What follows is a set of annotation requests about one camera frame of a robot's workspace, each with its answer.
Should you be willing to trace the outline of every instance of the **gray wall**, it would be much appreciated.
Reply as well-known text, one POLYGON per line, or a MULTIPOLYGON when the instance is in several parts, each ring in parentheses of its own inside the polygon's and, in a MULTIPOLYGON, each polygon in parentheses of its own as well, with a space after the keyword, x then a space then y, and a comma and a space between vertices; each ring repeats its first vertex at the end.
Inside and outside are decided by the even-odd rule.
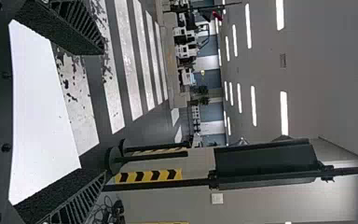
POLYGON ((206 147, 214 143, 216 143, 218 146, 225 146, 226 141, 227 139, 225 133, 209 134, 202 136, 202 142, 206 147))
MULTIPOLYGON (((285 90, 291 135, 320 135, 358 154, 358 1, 284 3, 286 27, 277 32, 274 1, 251 1, 253 48, 240 42, 242 57, 223 68, 227 80, 236 80, 237 69, 247 73, 239 80, 244 106, 250 108, 249 86, 256 85, 257 91, 257 128, 250 125, 251 113, 232 117, 236 127, 231 128, 241 128, 233 136, 245 133, 251 141, 278 136, 279 91, 285 90), (280 53, 287 54, 286 69, 279 68, 280 53)), ((231 8, 230 21, 243 21, 242 12, 231 8)), ((230 27, 224 29, 232 40, 230 27)), ((246 37, 242 24, 237 31, 239 39, 246 37)))
MULTIPOLYGON (((318 158, 326 164, 337 167, 358 165, 358 157, 353 154, 321 143, 322 140, 315 141, 318 158), (337 155, 346 156, 325 156, 325 151, 329 150, 338 150, 341 153, 337 155)), ((213 160, 212 148, 193 148, 186 159, 131 162, 122 171, 183 168, 184 178, 197 178, 205 177, 214 168, 213 160)), ((211 205, 212 192, 207 187, 198 187, 112 192, 108 195, 117 195, 123 200, 126 219, 130 223, 265 224, 287 220, 294 223, 358 220, 358 176, 336 178, 335 183, 328 184, 318 180, 308 185, 221 191, 224 193, 222 205, 211 205)))
MULTIPOLYGON (((200 44, 202 41, 206 41, 208 36, 201 36, 197 40, 200 44)), ((198 57, 205 57, 210 55, 216 55, 217 52, 217 35, 210 35, 209 42, 199 51, 198 57)))
POLYGON ((201 122, 223 120, 223 103, 200 105, 201 122))
POLYGON ((194 73, 197 86, 207 86, 208 89, 222 88, 220 69, 206 70, 203 76, 200 72, 194 73))

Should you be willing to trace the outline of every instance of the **metal stand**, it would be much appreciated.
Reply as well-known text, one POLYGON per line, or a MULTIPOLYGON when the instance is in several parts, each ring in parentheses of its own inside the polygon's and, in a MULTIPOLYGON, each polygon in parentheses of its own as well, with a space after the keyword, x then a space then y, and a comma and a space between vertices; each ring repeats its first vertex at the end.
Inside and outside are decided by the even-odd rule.
POLYGON ((130 145, 130 140, 122 139, 118 147, 108 149, 106 167, 113 175, 118 174, 121 167, 130 161, 152 161, 188 157, 188 152, 183 150, 183 148, 191 147, 189 142, 144 147, 130 147, 130 145))

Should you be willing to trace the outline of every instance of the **wall outlet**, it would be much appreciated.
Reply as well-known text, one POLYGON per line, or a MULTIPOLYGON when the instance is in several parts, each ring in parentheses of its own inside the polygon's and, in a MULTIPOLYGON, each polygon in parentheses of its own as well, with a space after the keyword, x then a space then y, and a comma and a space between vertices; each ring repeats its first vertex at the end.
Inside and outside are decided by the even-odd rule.
POLYGON ((212 204, 223 204, 223 193, 213 193, 212 204))

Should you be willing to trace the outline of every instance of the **metal pole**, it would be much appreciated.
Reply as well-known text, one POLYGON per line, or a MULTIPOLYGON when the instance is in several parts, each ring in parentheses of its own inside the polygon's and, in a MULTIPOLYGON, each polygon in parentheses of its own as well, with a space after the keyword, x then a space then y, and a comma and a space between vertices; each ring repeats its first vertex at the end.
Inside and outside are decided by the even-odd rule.
POLYGON ((171 143, 171 144, 146 146, 146 147, 126 147, 126 148, 124 148, 124 152, 127 153, 127 152, 136 152, 136 151, 168 149, 168 148, 174 148, 174 147, 190 147, 190 143, 189 142, 183 142, 183 143, 171 143))
POLYGON ((180 8, 176 10, 171 11, 164 11, 163 13, 169 13, 169 12, 175 12, 175 13, 181 13, 181 12, 187 12, 191 10, 203 10, 203 9, 224 9, 229 6, 239 5, 242 4, 242 2, 236 2, 236 3, 227 3, 225 5, 213 5, 208 7, 190 7, 190 8, 180 8))
POLYGON ((160 154, 142 155, 142 156, 119 157, 119 158, 115 158, 115 162, 152 161, 152 160, 172 159, 172 158, 181 158, 181 157, 188 157, 188 152, 180 151, 180 152, 173 152, 173 153, 160 153, 160 154))
POLYGON ((125 190, 137 190, 137 189, 174 189, 185 187, 199 187, 209 186, 214 181, 208 178, 204 179, 188 179, 188 180, 175 180, 155 183, 142 183, 142 184, 118 184, 118 185, 106 185, 103 187, 103 191, 125 191, 125 190))

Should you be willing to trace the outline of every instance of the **yellow and black hazard stripe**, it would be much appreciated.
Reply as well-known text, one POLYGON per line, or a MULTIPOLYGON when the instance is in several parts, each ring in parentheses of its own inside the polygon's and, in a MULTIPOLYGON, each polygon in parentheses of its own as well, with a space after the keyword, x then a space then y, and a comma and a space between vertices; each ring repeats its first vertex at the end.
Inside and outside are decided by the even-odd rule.
POLYGON ((182 169, 120 173, 115 177, 116 184, 135 184, 182 180, 182 169))
POLYGON ((155 149, 147 151, 136 151, 132 156, 143 156, 143 155, 154 155, 154 154, 165 154, 165 153, 176 153, 187 151, 186 147, 168 148, 168 149, 155 149))

